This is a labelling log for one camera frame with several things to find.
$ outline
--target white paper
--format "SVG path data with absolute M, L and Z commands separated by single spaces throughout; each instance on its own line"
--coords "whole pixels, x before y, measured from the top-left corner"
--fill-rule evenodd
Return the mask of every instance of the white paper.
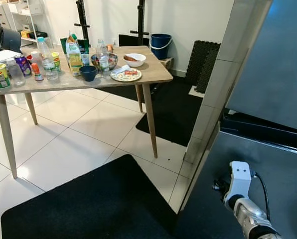
M 129 70 L 129 69 L 130 69 L 130 67 L 129 67 L 128 65 L 124 65 L 124 66 L 122 66 L 122 67 L 120 67 L 120 68 L 118 68 L 118 69 L 114 69 L 112 72 L 113 72 L 114 74 L 117 74 L 117 73 L 120 73 L 120 72 Z
M 3 50 L 0 51 L 0 62 L 6 61 L 6 59 L 13 58 L 14 56 L 20 55 L 19 52 Z

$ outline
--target plastic bottle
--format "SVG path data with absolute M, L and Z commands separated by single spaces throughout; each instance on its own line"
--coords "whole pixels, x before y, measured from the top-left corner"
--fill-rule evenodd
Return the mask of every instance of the plastic bottle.
M 51 51 L 44 41 L 44 37 L 37 38 L 39 52 L 42 55 L 42 64 L 45 71 L 45 75 L 48 80 L 56 80 L 59 78 L 58 72 L 55 68 Z
M 77 44 L 77 36 L 74 33 L 69 32 L 69 37 L 65 41 L 65 48 L 72 76 L 80 76 L 79 69 L 82 67 L 82 59 L 79 44 Z
M 103 75 L 109 74 L 109 55 L 106 45 L 102 39 L 98 40 L 96 56 L 99 59 L 100 70 Z
M 45 71 L 43 69 L 43 63 L 42 63 L 42 57 L 41 57 L 40 53 L 38 51 L 31 51 L 31 56 L 32 56 L 31 62 L 36 63 L 39 67 L 40 74 L 42 76 L 45 76 Z
M 37 63 L 32 63 L 31 67 L 32 67 L 32 69 L 34 71 L 34 79 L 36 81 L 42 81 L 43 80 L 43 76 L 40 74 L 40 70 L 39 70 L 38 64 Z
M 20 69 L 20 66 L 15 62 L 14 58 L 7 59 L 7 69 L 13 79 L 16 86 L 22 86 L 25 84 L 25 78 Z

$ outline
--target wooden table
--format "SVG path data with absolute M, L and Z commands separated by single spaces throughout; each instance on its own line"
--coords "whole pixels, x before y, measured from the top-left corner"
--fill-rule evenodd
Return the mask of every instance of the wooden table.
M 33 51 L 33 50 L 34 49 L 28 48 L 28 47 L 22 49 L 23 53 L 25 54 L 29 54 L 30 51 Z M 34 77 L 31 76 L 26 79 L 25 85 L 21 87 L 15 87 L 11 80 L 10 87 L 6 89 L 0 89 L 0 124 L 1 124 L 2 135 L 3 135 L 13 177 L 17 178 L 17 170 L 16 170 L 9 116 L 8 116 L 8 111 L 7 111 L 6 101 L 5 101 L 6 94 L 24 93 L 33 121 L 35 124 L 38 124 L 37 118 L 35 115 L 31 92 L 63 91 L 63 90 L 74 90 L 74 89 L 135 85 L 140 110 L 142 112 L 141 91 L 143 88 L 144 100 L 145 100 L 146 110 L 147 110 L 149 132 L 150 132 L 150 137 L 152 141 L 154 157 L 157 158 L 155 126 L 154 126 L 153 109 L 152 109 L 149 85 L 152 83 L 169 82 L 173 79 L 173 77 L 159 62 L 159 60 L 153 55 L 150 49 L 146 46 L 125 46 L 125 47 L 118 47 L 114 49 L 113 52 L 116 53 L 119 57 L 117 67 L 121 67 L 125 65 L 123 56 L 127 53 L 140 53 L 147 57 L 145 63 L 142 66 L 137 68 L 142 72 L 141 79 L 139 79 L 138 81 L 128 82 L 128 83 L 115 81 L 110 76 L 102 77 L 100 74 L 98 74 L 95 77 L 94 81 L 92 82 L 84 81 L 81 76 L 74 77 L 71 75 L 70 69 L 65 60 L 65 56 L 63 54 L 61 47 L 57 46 L 56 48 L 52 49 L 52 51 L 57 51 L 60 54 L 60 63 L 61 63 L 62 72 L 59 74 L 59 80 L 49 81 L 47 79 L 44 79 L 42 82 L 37 82 L 34 80 Z M 90 49 L 90 56 L 94 53 L 95 53 L 95 49 Z

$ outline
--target blue bowl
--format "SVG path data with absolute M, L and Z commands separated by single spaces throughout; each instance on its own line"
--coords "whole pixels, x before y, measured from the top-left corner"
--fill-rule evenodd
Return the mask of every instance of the blue bowl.
M 93 81 L 98 73 L 98 69 L 94 66 L 82 66 L 79 71 L 85 81 Z

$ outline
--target white bowl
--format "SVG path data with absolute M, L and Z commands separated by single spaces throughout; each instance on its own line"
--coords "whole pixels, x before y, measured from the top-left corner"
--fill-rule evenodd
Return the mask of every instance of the white bowl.
M 143 63 L 146 60 L 146 56 L 142 55 L 142 54 L 137 54 L 137 53 L 129 53 L 129 54 L 125 54 L 126 56 L 130 56 L 134 59 L 137 59 L 138 61 L 127 61 L 126 59 L 125 62 L 130 66 L 130 67 L 139 67 L 141 65 L 143 65 Z

